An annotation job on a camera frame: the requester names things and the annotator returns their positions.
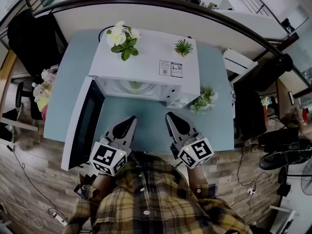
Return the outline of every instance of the office chair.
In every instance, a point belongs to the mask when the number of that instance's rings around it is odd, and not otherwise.
[[[30,9],[22,11],[9,23],[7,33],[9,46],[34,78],[33,82],[37,84],[43,83],[41,72],[60,64],[62,59],[56,40],[57,28],[57,22],[52,14],[35,18]],[[23,85],[23,82],[18,85],[16,106],[20,106],[21,97],[29,97],[31,117],[42,119],[32,92],[24,91]]]

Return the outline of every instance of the sticker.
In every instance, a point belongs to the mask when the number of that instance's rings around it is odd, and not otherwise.
[[[171,62],[171,76],[183,78],[181,63]]]
[[[159,74],[161,76],[171,76],[171,62],[161,60],[159,63]]]
[[[159,62],[159,74],[161,76],[172,76],[183,78],[182,64],[161,60]]]

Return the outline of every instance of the succulent plant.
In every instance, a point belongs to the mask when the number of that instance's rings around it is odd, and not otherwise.
[[[188,41],[184,40],[179,40],[178,43],[175,44],[175,51],[185,57],[189,53],[191,53],[193,50],[193,45],[189,43]]]

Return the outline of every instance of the black and white marker cube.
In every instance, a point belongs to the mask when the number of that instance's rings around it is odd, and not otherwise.
[[[203,138],[182,147],[178,157],[192,169],[205,163],[212,155],[214,152],[208,139]]]
[[[90,163],[99,172],[115,176],[127,163],[127,153],[123,150],[96,142],[90,155]]]

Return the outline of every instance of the light blue table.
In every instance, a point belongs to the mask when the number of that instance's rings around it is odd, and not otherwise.
[[[98,46],[99,30],[77,32],[60,64],[49,103],[44,137],[65,141],[70,117],[84,78],[88,75]],[[207,137],[214,151],[234,148],[234,127],[231,94],[225,64],[221,52],[205,43],[196,42],[200,84],[218,91],[215,107],[206,114],[194,115],[189,106],[171,110],[184,114]],[[159,101],[106,96],[95,140],[105,132],[109,124],[135,115],[137,126],[132,150],[154,153],[170,153],[172,139],[169,136],[165,115],[169,112]]]

